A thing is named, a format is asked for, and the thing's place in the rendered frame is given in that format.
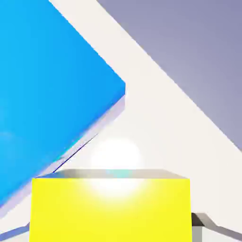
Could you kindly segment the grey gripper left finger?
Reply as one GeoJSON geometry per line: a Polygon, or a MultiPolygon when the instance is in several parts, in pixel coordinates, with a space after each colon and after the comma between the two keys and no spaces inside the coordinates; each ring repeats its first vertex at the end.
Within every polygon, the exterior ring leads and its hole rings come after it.
{"type": "Polygon", "coordinates": [[[15,237],[15,236],[18,236],[18,235],[21,235],[23,233],[28,232],[29,231],[29,226],[30,226],[30,223],[28,223],[25,226],[21,226],[21,227],[15,228],[13,230],[1,233],[0,234],[0,242],[4,241],[6,239],[9,239],[9,238],[12,238],[12,237],[15,237]]]}

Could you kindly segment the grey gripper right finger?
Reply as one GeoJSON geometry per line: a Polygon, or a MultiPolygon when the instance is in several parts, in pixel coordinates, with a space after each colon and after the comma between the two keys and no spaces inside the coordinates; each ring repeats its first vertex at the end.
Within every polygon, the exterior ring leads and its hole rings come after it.
{"type": "Polygon", "coordinates": [[[242,242],[242,233],[216,225],[204,213],[192,213],[192,242],[242,242]]]}

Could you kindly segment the small yellow cube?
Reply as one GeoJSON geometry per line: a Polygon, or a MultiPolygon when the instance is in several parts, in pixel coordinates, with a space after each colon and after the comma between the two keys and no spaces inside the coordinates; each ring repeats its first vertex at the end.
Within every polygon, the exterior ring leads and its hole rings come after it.
{"type": "Polygon", "coordinates": [[[192,242],[190,181],[161,169],[36,177],[29,242],[192,242]]]}

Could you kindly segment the large blue box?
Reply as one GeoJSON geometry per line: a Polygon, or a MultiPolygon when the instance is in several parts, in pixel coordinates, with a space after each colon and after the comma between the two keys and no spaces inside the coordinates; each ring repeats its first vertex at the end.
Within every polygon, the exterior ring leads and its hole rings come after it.
{"type": "Polygon", "coordinates": [[[49,0],[0,0],[0,218],[124,95],[125,82],[49,0]]]}

